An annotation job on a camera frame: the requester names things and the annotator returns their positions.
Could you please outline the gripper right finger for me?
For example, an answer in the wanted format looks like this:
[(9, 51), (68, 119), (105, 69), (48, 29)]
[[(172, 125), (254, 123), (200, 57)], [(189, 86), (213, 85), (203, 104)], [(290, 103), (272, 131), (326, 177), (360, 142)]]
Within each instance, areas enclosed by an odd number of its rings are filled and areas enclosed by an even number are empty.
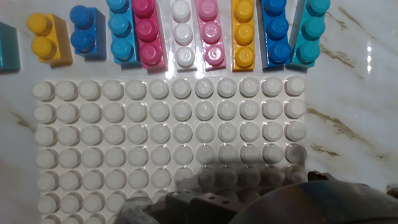
[(321, 173), (321, 172), (319, 172), (317, 170), (313, 170), (313, 171), (308, 172), (307, 180), (309, 182), (311, 182), (311, 181), (323, 181), (323, 180), (324, 181), (337, 181), (337, 179), (334, 178), (330, 173), (328, 173), (328, 172)]

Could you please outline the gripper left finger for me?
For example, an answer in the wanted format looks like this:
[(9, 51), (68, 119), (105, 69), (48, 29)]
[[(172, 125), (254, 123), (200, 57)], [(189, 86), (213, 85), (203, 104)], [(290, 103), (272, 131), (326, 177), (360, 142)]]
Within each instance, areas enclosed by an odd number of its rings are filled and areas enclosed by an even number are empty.
[(114, 224), (223, 224), (241, 210), (244, 203), (207, 193), (171, 192), (156, 203), (146, 197), (125, 201), (116, 215)]

